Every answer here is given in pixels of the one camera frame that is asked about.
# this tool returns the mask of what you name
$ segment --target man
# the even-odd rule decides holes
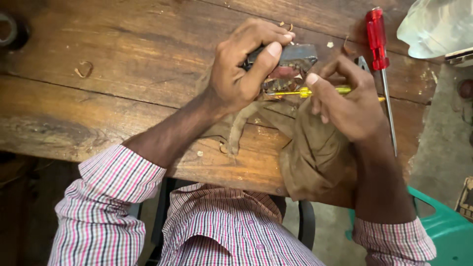
[[[133,265],[144,224],[127,215],[130,203],[154,196],[166,168],[206,129],[250,104],[295,34],[249,19],[217,47],[209,87],[163,122],[79,165],[82,179],[55,210],[59,228],[50,265]],[[240,66],[260,45],[252,69]],[[340,96],[326,79],[335,72],[354,90]],[[369,265],[428,265],[431,239],[416,218],[390,144],[373,77],[345,57],[310,74],[313,113],[355,145],[359,180],[353,239]],[[197,183],[171,193],[159,265],[323,265],[282,226],[263,193]]]

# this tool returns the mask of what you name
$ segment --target green plastic chair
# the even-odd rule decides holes
[[[432,266],[473,265],[473,223],[437,200],[408,187],[409,193],[435,209],[431,216],[420,221],[437,249],[437,257],[429,263]],[[355,221],[355,211],[349,209],[351,224]],[[345,232],[351,240],[351,230]]]

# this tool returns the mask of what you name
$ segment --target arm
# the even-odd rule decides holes
[[[134,265],[143,247],[143,222],[128,215],[130,203],[154,196],[165,168],[223,116],[250,104],[274,69],[293,33],[262,20],[247,20],[219,44],[209,87],[161,123],[79,165],[56,205],[59,225],[50,265]],[[252,69],[239,65],[267,45]]]
[[[327,78],[339,73],[354,90],[343,97]],[[378,103],[374,80],[341,56],[310,74],[312,112],[321,113],[355,145],[358,184],[353,240],[368,250],[368,265],[422,265],[435,247],[416,217],[412,197],[390,143],[389,125]]]

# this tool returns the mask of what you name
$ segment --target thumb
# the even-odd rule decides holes
[[[306,84],[312,91],[313,96],[318,98],[324,105],[327,105],[329,110],[343,105],[347,101],[330,82],[322,79],[317,74],[308,74]]]
[[[278,64],[281,51],[282,46],[278,42],[272,42],[266,46],[256,58],[251,69],[241,78],[241,88],[254,90],[255,94],[259,93],[261,83]]]

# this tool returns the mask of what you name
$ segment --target red screwdriver handle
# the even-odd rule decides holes
[[[373,69],[381,70],[389,66],[386,56],[386,34],[384,30],[383,10],[374,8],[366,13],[369,47],[373,51]]]

